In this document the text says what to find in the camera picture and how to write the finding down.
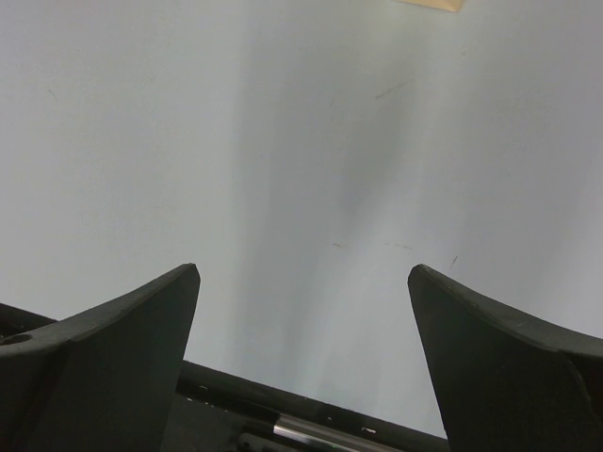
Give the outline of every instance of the white surface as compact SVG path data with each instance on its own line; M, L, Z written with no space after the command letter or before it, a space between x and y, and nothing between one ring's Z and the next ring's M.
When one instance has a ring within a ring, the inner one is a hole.
M599 0L5 2L0 298L182 262L187 357L443 434L426 263L603 336Z

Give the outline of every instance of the scratch mark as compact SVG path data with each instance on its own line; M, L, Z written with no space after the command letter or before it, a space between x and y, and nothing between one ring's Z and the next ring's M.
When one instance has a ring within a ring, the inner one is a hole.
M409 83L411 83L413 80L415 80L415 78L409 78L408 80L406 80L405 82L399 83L397 85L395 85L394 87L382 92L381 94L379 94L378 96L375 96L375 100L378 101L379 99L381 99L382 97L385 97L387 94L391 94L394 91L397 91L398 89L404 88L404 86L408 85Z

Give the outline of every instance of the chrome rod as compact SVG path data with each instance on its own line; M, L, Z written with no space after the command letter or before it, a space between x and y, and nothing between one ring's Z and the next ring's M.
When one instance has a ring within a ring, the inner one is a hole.
M274 434L307 444L320 450L336 450L343 452L403 452L386 445L374 443L332 428L326 428L282 415L274 425Z

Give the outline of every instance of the white wall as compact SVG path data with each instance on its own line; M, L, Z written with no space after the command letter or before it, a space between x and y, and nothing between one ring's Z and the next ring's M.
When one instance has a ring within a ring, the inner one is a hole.
M426 263L603 336L599 0L21 0L0 14L0 299L182 262L192 361L444 434Z

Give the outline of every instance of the tan object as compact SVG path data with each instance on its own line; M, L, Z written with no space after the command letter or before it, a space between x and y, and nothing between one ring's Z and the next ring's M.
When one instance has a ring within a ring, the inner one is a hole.
M446 11L458 11L463 5L463 0L400 0L404 3L414 3L424 7L440 8Z

